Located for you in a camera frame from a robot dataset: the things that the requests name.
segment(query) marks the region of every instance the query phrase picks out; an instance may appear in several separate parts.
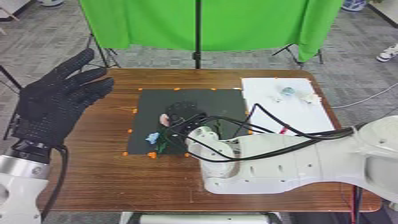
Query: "chair leg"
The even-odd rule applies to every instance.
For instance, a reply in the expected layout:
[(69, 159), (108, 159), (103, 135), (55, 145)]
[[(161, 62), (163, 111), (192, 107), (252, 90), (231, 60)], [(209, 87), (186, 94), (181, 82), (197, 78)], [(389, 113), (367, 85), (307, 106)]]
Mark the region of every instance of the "chair leg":
[(9, 15), (9, 17), (10, 17), (16, 21), (21, 21), (21, 20), (16, 18), (16, 16), (12, 15), (12, 13), (9, 12), (9, 10), (7, 10), (3, 7), (0, 7), (0, 9), (3, 10), (5, 14)]

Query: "gloved hand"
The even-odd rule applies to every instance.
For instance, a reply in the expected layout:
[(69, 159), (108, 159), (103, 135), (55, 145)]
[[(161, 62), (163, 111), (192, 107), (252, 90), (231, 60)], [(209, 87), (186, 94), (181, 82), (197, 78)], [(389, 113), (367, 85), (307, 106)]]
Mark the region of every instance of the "gloved hand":
[(97, 68), (69, 77), (94, 58), (87, 49), (58, 65), (44, 77), (23, 88), (16, 114), (19, 116), (12, 136), (49, 147), (64, 144), (85, 108), (112, 91), (113, 79), (90, 82), (106, 74)]

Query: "white sheet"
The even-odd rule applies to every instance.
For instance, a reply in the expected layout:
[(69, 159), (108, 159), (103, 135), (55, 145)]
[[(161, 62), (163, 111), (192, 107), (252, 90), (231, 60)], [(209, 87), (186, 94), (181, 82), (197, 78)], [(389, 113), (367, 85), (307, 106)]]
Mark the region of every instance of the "white sheet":
[[(241, 85), (248, 111), (252, 105), (259, 103), (275, 117), (302, 132), (334, 130), (321, 103), (307, 104), (300, 99), (305, 94), (314, 93), (311, 81), (305, 78), (245, 78), (241, 79)], [(280, 94), (286, 87), (295, 89), (295, 95), (289, 97)], [(250, 123), (263, 126), (275, 133), (282, 130), (282, 126), (268, 118), (259, 109), (256, 109)]]

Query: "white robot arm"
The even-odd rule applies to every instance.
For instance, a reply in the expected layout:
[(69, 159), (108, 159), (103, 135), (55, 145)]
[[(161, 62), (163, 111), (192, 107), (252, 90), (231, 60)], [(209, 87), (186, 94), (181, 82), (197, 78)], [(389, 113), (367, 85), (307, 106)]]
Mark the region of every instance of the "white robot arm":
[[(257, 134), (218, 140), (208, 127), (190, 132), (188, 151), (211, 160), (245, 158), (309, 139)], [(327, 140), (264, 159), (236, 162), (200, 160), (204, 188), (215, 194), (275, 194), (316, 182), (343, 182), (398, 202), (398, 116), (367, 123), (353, 135)]]
[(35, 199), (48, 185), (48, 164), (0, 156), (0, 223), (41, 223)]

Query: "small object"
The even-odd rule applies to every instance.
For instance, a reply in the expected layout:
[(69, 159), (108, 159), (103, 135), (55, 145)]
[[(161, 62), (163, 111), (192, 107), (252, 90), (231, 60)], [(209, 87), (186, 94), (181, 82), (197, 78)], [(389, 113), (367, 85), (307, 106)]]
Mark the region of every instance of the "small object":
[(167, 114), (161, 114), (161, 115), (160, 115), (158, 121), (160, 121), (160, 124), (161, 124), (165, 127), (170, 126), (170, 122), (168, 122), (168, 116), (167, 116)]
[(272, 98), (272, 100), (273, 100), (275, 103), (280, 103), (280, 101), (282, 101), (280, 96), (272, 96), (270, 98)]
[(282, 127), (282, 130), (280, 130), (279, 134), (284, 135), (286, 131), (288, 131), (288, 128)]
[(302, 97), (302, 100), (307, 104), (319, 104), (321, 98), (314, 93), (311, 93)]
[(282, 96), (293, 96), (295, 95), (295, 89), (291, 87), (286, 87), (282, 89), (280, 94), (282, 94)]
[(160, 136), (158, 132), (147, 135), (145, 141), (151, 143), (151, 145), (156, 144), (158, 136)]
[(147, 153), (147, 156), (149, 156), (151, 159), (156, 159), (156, 157), (158, 157), (156, 152), (149, 152), (149, 153)]

